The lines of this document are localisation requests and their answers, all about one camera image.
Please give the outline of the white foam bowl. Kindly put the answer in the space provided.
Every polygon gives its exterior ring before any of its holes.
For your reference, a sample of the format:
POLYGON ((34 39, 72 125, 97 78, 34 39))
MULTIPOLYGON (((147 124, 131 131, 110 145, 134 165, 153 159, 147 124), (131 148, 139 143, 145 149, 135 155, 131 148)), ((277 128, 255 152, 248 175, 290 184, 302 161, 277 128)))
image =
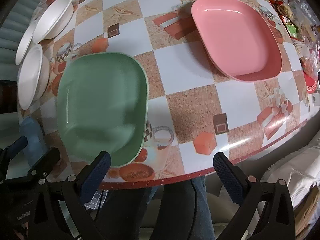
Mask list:
POLYGON ((25 56, 25 54, 26 54, 26 52, 32 42, 36 25, 37 25, 37 23, 35 21, 31 22, 31 24, 28 26, 28 28, 24 32, 24 34, 19 42, 19 45, 18 45, 18 48, 16 51, 16 57, 15 57, 15 64, 17 66, 22 62, 22 60, 23 60, 23 58, 24 58, 24 56, 25 56))
POLYGON ((72 0, 55 0, 42 14, 33 34, 33 43, 50 40, 67 26, 74 12, 72 0))
POLYGON ((44 94, 49 74, 49 60, 43 54, 42 46, 36 44, 25 56, 18 75, 17 95, 21 109, 27 110, 44 94))

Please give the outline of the green square plate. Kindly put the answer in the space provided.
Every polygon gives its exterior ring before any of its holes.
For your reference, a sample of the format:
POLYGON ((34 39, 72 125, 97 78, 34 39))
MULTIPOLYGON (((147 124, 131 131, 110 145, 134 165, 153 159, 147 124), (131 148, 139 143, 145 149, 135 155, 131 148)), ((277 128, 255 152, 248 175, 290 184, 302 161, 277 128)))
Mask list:
POLYGON ((145 136, 149 84, 140 63, 123 53, 82 56, 63 72, 57 127, 69 155, 92 162, 101 151, 113 167, 132 162, 145 136))

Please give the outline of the pink square plate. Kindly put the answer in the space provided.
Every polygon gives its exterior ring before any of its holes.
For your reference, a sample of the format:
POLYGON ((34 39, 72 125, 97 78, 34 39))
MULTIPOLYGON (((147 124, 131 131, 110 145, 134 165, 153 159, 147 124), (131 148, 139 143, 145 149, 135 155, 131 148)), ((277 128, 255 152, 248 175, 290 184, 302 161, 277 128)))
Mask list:
POLYGON ((191 15, 209 58, 225 76, 256 82, 281 72, 281 52, 271 28, 246 3, 196 0, 191 15))

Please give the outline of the blue checkered cloth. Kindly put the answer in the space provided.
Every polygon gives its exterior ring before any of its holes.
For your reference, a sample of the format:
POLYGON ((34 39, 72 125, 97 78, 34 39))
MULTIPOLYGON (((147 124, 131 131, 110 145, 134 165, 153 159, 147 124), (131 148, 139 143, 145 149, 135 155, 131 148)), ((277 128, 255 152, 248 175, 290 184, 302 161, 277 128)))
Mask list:
POLYGON ((99 207, 102 207, 107 194, 108 190, 97 190, 92 199, 85 203, 85 208, 87 210, 97 210, 99 207))

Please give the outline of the white fabric cushion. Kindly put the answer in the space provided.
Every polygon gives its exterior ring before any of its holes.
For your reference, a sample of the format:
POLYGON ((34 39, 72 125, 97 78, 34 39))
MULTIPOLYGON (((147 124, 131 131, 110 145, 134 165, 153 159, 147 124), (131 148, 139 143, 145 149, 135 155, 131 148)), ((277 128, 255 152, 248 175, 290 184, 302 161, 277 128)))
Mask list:
POLYGON ((289 189, 292 206, 297 207, 319 185, 319 139, 293 152, 272 165, 261 178, 262 182, 284 180, 289 189))

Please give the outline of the teal curtain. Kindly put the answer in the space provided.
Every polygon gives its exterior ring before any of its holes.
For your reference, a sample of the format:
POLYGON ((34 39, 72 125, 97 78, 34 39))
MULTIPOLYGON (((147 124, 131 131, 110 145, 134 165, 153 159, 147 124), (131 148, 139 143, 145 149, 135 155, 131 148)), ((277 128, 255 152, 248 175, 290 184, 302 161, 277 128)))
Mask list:
POLYGON ((1 137, 17 135, 17 48, 40 0, 1 0, 1 137))

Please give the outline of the clutter of packets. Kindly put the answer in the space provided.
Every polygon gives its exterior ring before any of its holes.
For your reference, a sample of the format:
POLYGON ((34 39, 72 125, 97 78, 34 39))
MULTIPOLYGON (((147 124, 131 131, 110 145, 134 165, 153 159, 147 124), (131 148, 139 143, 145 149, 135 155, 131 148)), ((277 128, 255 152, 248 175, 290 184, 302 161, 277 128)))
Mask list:
POLYGON ((319 20, 304 0, 269 0, 284 23, 304 71, 306 89, 319 99, 319 20))

